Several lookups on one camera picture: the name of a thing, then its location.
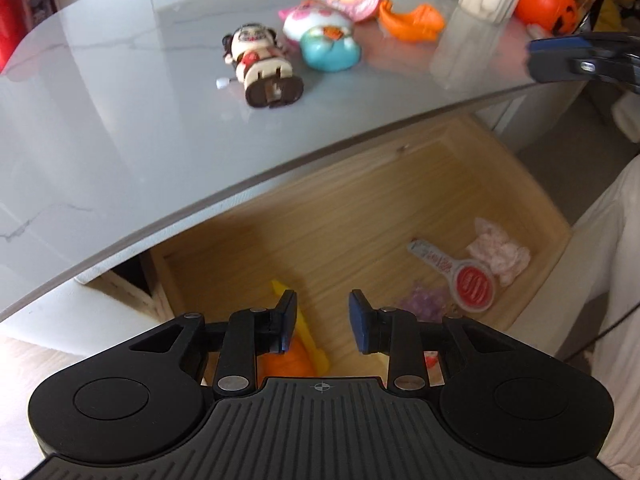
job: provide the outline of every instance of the wooden drawer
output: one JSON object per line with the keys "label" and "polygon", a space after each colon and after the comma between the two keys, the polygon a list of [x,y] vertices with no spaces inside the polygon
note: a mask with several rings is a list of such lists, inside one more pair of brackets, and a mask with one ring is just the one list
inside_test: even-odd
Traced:
{"label": "wooden drawer", "polygon": [[347,296],[394,304],[416,280],[443,277],[408,253],[424,238],[468,257],[474,218],[496,221],[531,249],[532,261],[478,316],[506,330],[562,254],[570,228],[520,163],[471,118],[406,127],[400,136],[261,195],[151,249],[176,314],[226,320],[273,306],[270,280],[298,293],[332,376],[386,376],[385,360],[356,350]]}

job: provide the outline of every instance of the orange toy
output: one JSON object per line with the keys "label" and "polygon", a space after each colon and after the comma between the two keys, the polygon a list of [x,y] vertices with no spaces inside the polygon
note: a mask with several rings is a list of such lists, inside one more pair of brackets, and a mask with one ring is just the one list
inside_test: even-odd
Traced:
{"label": "orange toy", "polygon": [[520,0],[515,15],[525,25],[536,23],[556,36],[571,34],[578,22],[575,0]]}
{"label": "orange toy", "polygon": [[289,351],[284,354],[264,354],[260,357],[260,377],[316,377],[314,364],[297,335],[291,338]]}
{"label": "orange toy", "polygon": [[389,0],[380,2],[378,20],[389,33],[401,41],[435,41],[445,27],[442,15],[427,4],[421,4],[407,14],[391,12]]}

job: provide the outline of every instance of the metal screw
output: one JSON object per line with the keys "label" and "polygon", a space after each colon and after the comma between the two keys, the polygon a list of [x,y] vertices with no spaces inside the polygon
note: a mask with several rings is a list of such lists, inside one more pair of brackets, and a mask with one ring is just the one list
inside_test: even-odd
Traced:
{"label": "metal screw", "polygon": [[596,71],[596,66],[589,62],[589,61],[582,61],[580,62],[580,68],[582,70],[584,70],[585,72],[595,72]]}
{"label": "metal screw", "polygon": [[425,382],[422,377],[417,375],[401,375],[394,381],[396,388],[404,390],[406,392],[412,392],[424,388]]}
{"label": "metal screw", "polygon": [[249,385],[249,380],[240,375],[228,375],[218,381],[218,387],[226,392],[239,392]]}

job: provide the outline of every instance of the table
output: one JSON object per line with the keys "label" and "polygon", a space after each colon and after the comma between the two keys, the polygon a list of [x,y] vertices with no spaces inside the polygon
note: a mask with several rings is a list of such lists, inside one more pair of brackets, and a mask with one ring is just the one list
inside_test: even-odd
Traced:
{"label": "table", "polygon": [[232,76],[224,34],[280,28],[277,10],[299,1],[81,0],[28,35],[0,77],[0,319],[176,222],[533,85],[520,23],[484,25],[474,40],[457,0],[394,0],[397,12],[439,8],[446,48],[398,43],[371,22],[358,26],[353,70],[319,74],[294,56],[305,81],[295,105],[253,110],[240,85],[218,90]]}

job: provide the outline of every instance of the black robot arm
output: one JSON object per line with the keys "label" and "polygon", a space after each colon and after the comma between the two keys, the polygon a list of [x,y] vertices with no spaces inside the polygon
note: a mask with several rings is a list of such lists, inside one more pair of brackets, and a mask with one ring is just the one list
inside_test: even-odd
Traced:
{"label": "black robot arm", "polygon": [[640,93],[640,38],[586,32],[529,43],[529,75],[539,83],[599,80]]}
{"label": "black robot arm", "polygon": [[[386,387],[256,383],[256,356],[288,348],[293,291],[228,322],[185,314],[36,389],[29,416],[47,457],[27,478],[615,478],[595,458],[613,407],[593,378],[471,319],[421,323],[359,290],[348,314],[360,351],[389,355]],[[444,385],[429,384],[425,350],[438,351]]]}

